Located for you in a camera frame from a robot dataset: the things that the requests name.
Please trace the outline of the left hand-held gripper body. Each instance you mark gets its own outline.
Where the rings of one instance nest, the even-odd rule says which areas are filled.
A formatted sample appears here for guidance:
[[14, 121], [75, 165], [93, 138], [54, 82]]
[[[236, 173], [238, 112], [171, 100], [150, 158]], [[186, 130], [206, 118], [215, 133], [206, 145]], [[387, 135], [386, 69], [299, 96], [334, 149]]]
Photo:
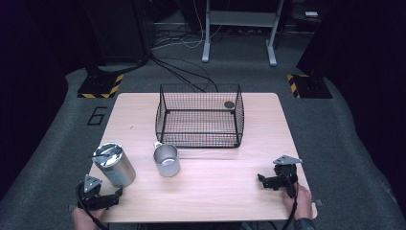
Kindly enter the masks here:
[[103, 197], [112, 195], [100, 195], [102, 180], [87, 174], [77, 186], [78, 207], [88, 211], [109, 209], [104, 207]]

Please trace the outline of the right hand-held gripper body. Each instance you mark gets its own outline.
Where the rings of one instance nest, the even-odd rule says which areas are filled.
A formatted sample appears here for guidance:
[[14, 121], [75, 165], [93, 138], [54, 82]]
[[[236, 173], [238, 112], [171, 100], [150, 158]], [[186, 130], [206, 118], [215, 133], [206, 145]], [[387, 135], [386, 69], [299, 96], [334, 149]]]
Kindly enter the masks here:
[[273, 161], [276, 179], [271, 182], [279, 184], [279, 188], [285, 188], [288, 195], [293, 198], [296, 195], [294, 184], [298, 182], [297, 164], [302, 160], [291, 156], [283, 155]]

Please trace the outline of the steel tumbler with lid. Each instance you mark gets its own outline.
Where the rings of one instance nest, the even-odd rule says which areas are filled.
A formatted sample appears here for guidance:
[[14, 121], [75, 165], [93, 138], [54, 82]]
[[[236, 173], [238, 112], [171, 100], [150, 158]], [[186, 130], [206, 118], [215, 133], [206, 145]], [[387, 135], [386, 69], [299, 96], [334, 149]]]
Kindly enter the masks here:
[[123, 147], [117, 143], [98, 146], [91, 159], [115, 187], [126, 187], [136, 177], [136, 172]]

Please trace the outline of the silver metal mug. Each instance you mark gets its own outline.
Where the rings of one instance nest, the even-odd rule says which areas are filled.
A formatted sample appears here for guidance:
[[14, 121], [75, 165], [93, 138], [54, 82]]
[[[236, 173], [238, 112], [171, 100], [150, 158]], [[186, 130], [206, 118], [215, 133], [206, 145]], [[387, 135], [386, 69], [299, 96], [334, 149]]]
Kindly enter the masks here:
[[174, 145], [155, 142], [153, 160], [159, 174], [164, 177], [175, 176], [180, 171], [179, 153]]

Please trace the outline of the black wire basket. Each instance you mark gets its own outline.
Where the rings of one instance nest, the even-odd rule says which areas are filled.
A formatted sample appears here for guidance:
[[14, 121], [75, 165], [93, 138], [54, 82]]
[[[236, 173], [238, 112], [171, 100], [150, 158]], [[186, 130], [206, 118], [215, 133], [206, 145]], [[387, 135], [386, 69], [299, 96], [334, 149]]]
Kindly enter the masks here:
[[[232, 109], [224, 106], [233, 102]], [[156, 138], [178, 148], [237, 148], [244, 104], [236, 83], [168, 83], [160, 86]]]

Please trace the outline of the person's left hand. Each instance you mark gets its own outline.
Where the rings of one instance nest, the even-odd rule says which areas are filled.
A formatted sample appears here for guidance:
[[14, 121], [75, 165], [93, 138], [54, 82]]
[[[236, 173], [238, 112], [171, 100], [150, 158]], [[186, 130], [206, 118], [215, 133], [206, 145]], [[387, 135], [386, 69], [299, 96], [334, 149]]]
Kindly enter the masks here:
[[[90, 214], [97, 219], [101, 219], [105, 209], [90, 211]], [[96, 223], [85, 213], [83, 209], [76, 207], [72, 212], [72, 219], [75, 230], [97, 230]]]

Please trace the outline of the person's right hand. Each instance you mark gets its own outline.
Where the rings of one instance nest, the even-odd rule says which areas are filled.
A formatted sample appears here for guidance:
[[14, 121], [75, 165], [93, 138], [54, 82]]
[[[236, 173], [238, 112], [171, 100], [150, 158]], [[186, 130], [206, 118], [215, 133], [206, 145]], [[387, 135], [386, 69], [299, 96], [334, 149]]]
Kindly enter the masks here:
[[287, 191], [282, 192], [282, 201], [288, 213], [292, 212], [293, 204], [297, 203], [294, 219], [313, 219], [311, 192], [299, 183], [294, 184], [297, 199], [291, 198]]

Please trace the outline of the black stand base striped edge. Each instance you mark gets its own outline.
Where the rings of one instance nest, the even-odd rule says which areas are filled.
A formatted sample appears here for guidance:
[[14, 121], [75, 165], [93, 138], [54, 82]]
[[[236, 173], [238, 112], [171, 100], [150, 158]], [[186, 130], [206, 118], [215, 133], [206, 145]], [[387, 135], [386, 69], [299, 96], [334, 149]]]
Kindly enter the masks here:
[[295, 98], [299, 99], [331, 99], [326, 83], [323, 79], [314, 79], [307, 75], [287, 76], [290, 89]]
[[87, 77], [80, 86], [77, 97], [86, 99], [108, 99], [115, 96], [124, 76], [104, 76], [91, 79]]

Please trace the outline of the dark curtain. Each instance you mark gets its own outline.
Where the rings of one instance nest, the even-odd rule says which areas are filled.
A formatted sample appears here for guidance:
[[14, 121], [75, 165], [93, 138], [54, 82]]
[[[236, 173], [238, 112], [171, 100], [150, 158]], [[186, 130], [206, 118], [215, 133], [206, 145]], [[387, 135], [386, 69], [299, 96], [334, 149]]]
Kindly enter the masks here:
[[0, 0], [0, 198], [21, 173], [82, 67], [69, 27], [80, 0]]
[[406, 0], [335, 0], [298, 68], [328, 78], [406, 207]]

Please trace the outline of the black cabinet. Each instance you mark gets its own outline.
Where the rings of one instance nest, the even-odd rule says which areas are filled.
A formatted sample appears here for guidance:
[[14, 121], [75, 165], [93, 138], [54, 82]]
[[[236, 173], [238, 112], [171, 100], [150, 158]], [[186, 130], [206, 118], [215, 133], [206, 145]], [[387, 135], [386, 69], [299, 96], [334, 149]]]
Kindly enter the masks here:
[[140, 0], [82, 0], [106, 64], [137, 63], [149, 53]]

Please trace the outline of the white metal desk frame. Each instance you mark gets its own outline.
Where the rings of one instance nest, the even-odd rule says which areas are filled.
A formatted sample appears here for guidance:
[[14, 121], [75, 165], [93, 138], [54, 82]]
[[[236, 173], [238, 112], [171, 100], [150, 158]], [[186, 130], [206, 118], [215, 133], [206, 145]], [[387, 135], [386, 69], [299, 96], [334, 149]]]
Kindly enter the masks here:
[[273, 12], [251, 11], [215, 11], [211, 9], [211, 0], [206, 0], [205, 10], [205, 41], [202, 61], [207, 63], [210, 59], [211, 50], [211, 27], [212, 26], [242, 26], [256, 28], [270, 28], [271, 34], [265, 41], [268, 61], [272, 67], [277, 65], [274, 51], [274, 40], [282, 15], [284, 0], [277, 0], [277, 9]]

